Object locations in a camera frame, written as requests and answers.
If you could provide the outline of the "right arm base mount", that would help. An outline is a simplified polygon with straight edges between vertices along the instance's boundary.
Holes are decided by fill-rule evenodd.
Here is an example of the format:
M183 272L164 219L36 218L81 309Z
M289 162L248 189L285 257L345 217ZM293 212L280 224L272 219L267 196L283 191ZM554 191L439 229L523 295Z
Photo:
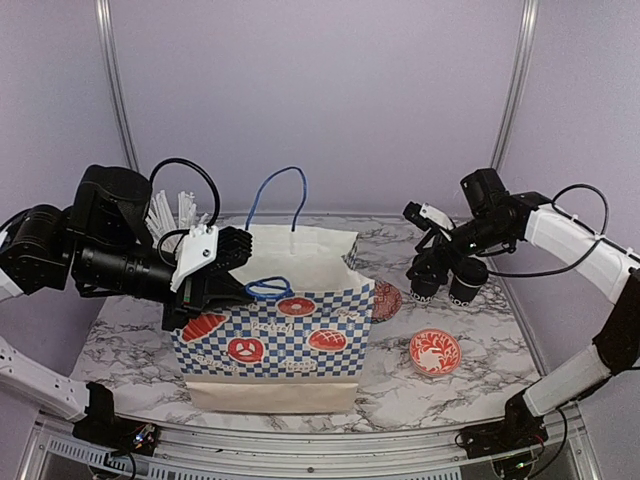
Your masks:
M522 390L506 402L501 420L464 427L454 442L468 459L475 459L542 444L548 438L543 417L531 413Z

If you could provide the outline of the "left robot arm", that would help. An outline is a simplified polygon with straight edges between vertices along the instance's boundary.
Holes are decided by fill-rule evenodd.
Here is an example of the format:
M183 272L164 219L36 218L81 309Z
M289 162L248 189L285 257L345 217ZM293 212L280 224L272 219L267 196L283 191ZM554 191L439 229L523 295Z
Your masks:
M1 226L1 297L62 290L83 298L130 296L162 304L162 328L184 328L210 308L251 303L232 270L245 265L253 238L209 222L181 233L178 253L154 242L146 219L152 182L115 166L91 165L73 204L25 209Z

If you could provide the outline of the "black paper coffee cup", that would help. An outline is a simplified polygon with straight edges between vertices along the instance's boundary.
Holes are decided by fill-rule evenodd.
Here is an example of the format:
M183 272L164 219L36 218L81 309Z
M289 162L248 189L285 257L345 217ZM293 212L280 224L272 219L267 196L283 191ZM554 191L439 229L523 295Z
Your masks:
M476 258L461 260L452 272L449 298L458 306L469 305L489 277L486 263Z

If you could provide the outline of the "checkered paper takeout bag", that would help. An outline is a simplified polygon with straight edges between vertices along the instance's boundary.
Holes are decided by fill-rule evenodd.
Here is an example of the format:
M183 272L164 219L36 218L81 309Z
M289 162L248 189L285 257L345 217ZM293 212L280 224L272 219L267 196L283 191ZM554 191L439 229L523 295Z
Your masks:
M210 309L173 332L192 404L249 414L325 414L355 402L375 303L353 266L354 231L255 225L234 271L249 304Z

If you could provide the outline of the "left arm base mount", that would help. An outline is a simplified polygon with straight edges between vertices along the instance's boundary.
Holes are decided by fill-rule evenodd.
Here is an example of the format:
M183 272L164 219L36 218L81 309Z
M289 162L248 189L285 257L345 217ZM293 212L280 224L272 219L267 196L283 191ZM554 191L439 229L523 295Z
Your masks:
M152 456L158 442L159 426L118 416L113 393L107 387L88 382L86 388L88 405L84 408L84 417L74 423L73 436L119 453Z

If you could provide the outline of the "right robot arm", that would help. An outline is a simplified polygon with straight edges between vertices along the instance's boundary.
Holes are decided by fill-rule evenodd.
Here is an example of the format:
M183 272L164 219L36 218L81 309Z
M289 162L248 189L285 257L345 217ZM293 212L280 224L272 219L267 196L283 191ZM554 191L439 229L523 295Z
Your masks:
M639 254L607 236L609 221L598 228L569 214L558 195L535 191L511 193L498 172L483 168L464 177L460 186L471 218L463 224L428 203L409 202L406 220L425 238L406 273L414 291L432 291L449 276L477 278L492 275L503 280L542 280L574 273L609 302L602 328L588 345L507 403L505 419L495 438L515 448L534 431L534 419L580 397L590 395L612 377L639 367ZM534 272L493 273L482 262L486 255L535 247L559 261L559 266Z

